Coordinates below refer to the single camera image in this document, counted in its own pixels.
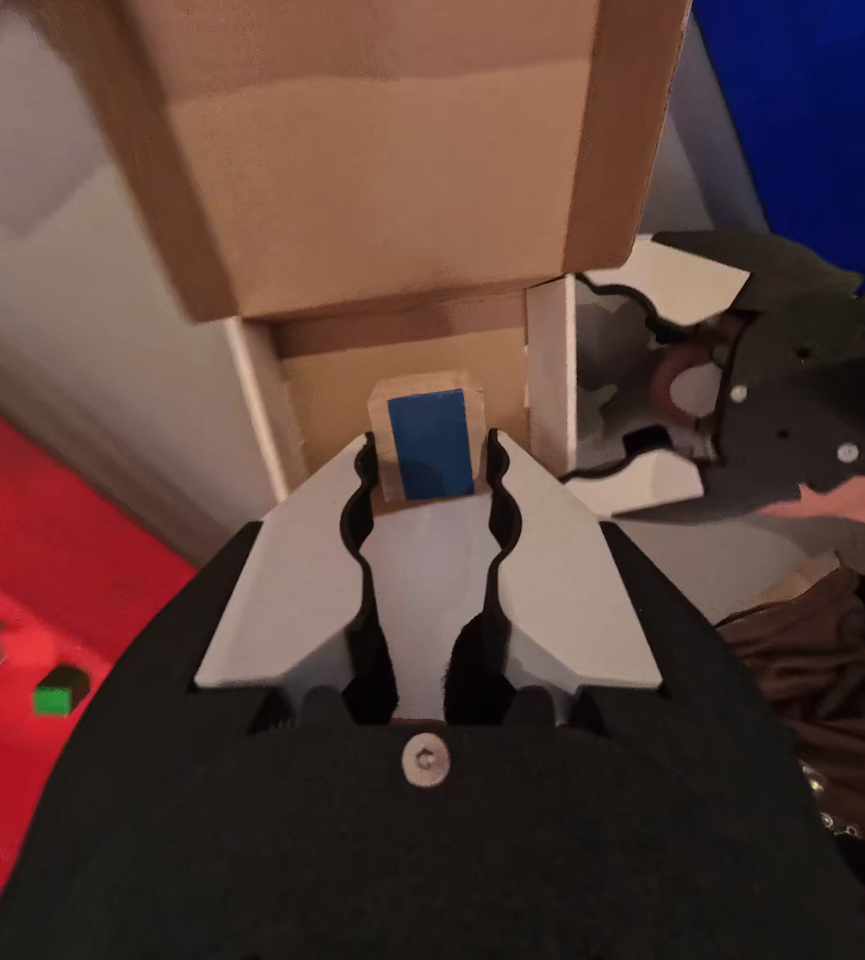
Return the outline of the red plastic bin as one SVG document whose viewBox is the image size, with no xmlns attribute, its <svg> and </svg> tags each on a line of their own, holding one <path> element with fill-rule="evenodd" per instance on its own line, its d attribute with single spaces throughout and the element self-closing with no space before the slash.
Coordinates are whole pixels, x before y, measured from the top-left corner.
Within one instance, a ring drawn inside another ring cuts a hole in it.
<svg viewBox="0 0 865 960">
<path fill-rule="evenodd" d="M 0 893 L 93 694 L 196 571 L 0 416 Z M 60 664 L 90 693 L 67 717 L 35 715 L 32 690 Z"/>
</svg>

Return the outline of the white cardboard mailer box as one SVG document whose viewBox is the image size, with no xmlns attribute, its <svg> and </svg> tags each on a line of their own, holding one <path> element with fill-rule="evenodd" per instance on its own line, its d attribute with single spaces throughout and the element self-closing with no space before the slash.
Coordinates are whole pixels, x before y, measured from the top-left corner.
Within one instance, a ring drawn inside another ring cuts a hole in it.
<svg viewBox="0 0 865 960">
<path fill-rule="evenodd" d="M 641 223 L 690 2 L 35 2 L 197 322 L 235 321 L 277 505 L 463 369 L 553 478 L 575 273 Z M 486 444 L 480 492 L 488 494 Z"/>
</svg>

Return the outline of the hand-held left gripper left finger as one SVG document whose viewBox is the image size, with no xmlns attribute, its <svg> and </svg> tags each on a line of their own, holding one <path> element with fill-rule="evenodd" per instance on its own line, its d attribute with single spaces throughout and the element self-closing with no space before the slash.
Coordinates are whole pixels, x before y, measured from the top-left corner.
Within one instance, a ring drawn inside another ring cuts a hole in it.
<svg viewBox="0 0 865 960">
<path fill-rule="evenodd" d="M 261 521 L 194 675 L 199 690 L 268 688 L 294 714 L 335 690 L 357 724 L 388 724 L 395 676 L 363 547 L 379 481 L 363 434 Z"/>
</svg>

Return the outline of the green wooden cube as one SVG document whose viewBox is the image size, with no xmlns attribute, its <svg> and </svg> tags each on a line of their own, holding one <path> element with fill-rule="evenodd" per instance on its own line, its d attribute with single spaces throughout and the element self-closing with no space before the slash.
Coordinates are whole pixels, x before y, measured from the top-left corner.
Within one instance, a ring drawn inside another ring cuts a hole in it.
<svg viewBox="0 0 865 960">
<path fill-rule="evenodd" d="M 34 686 L 31 709 L 39 716 L 68 717 L 91 691 L 89 674 L 79 666 L 60 663 Z"/>
</svg>

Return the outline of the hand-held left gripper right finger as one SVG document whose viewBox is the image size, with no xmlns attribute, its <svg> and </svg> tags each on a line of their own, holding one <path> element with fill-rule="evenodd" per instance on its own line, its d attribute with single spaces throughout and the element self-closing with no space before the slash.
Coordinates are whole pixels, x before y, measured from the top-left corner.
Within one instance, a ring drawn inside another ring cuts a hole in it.
<svg viewBox="0 0 865 960">
<path fill-rule="evenodd" d="M 662 676 L 601 522 L 507 433 L 485 445 L 497 553 L 453 644 L 448 724 L 502 724 L 516 699 L 567 724 L 585 690 L 658 692 Z"/>
</svg>

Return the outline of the blue plastic bin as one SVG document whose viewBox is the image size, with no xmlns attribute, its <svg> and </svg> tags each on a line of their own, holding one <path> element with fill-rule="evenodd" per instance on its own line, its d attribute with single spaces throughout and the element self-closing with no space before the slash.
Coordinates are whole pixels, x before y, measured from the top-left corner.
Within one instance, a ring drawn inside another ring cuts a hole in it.
<svg viewBox="0 0 865 960">
<path fill-rule="evenodd" d="M 865 1 L 692 12 L 766 222 L 865 286 Z"/>
</svg>

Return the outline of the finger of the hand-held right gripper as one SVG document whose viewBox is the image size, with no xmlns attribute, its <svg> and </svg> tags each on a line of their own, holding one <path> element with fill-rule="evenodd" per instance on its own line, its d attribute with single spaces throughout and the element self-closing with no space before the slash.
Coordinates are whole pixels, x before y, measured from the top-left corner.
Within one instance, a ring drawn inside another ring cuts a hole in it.
<svg viewBox="0 0 865 960">
<path fill-rule="evenodd" d="M 725 313 L 751 280 L 751 271 L 637 236 L 614 269 L 583 270 L 577 286 L 602 306 L 631 307 L 660 343 L 679 342 L 689 330 Z"/>
<path fill-rule="evenodd" d="M 621 438 L 623 458 L 575 469 L 560 479 L 596 517 L 626 515 L 704 497 L 698 466 L 676 450 L 667 429 L 642 427 Z"/>
</svg>

